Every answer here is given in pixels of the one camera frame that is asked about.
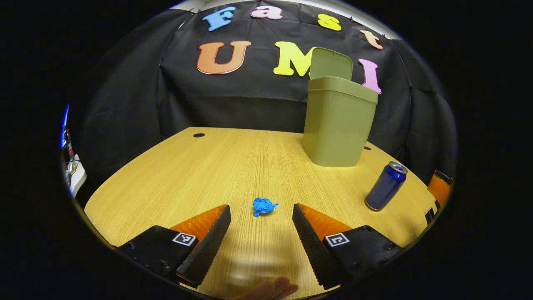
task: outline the finger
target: finger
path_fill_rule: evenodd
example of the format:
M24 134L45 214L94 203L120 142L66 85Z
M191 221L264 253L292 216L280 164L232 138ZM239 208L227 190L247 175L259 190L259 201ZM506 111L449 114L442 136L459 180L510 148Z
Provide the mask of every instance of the finger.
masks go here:
M276 298L281 294L286 288L290 286L289 278L285 276L279 276L274 280L274 292L270 295L269 299Z
M261 282L253 289L242 295L231 298L231 300L266 300L274 292L274 283L267 280Z
M298 285L291 284L289 285L281 294L279 294L276 298L273 298L272 300L281 300L289 295L294 294L298 291Z

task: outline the crumpled paper ball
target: crumpled paper ball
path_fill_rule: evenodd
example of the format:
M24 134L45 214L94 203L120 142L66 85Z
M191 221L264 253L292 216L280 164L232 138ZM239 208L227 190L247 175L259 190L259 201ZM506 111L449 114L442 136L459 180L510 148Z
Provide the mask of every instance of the crumpled paper ball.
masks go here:
M259 214L268 214L269 212L273 211L274 208L278 206L278 204L272 204L270 200L267 198L261 198L257 197L254 200L254 217L258 217Z

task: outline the soda can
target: soda can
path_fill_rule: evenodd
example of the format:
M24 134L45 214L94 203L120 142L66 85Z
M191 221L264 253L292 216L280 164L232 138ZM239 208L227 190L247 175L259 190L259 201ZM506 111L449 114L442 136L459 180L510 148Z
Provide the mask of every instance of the soda can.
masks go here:
M391 161L365 198L365 203L373 210L382 210L392 200L407 178L407 168Z

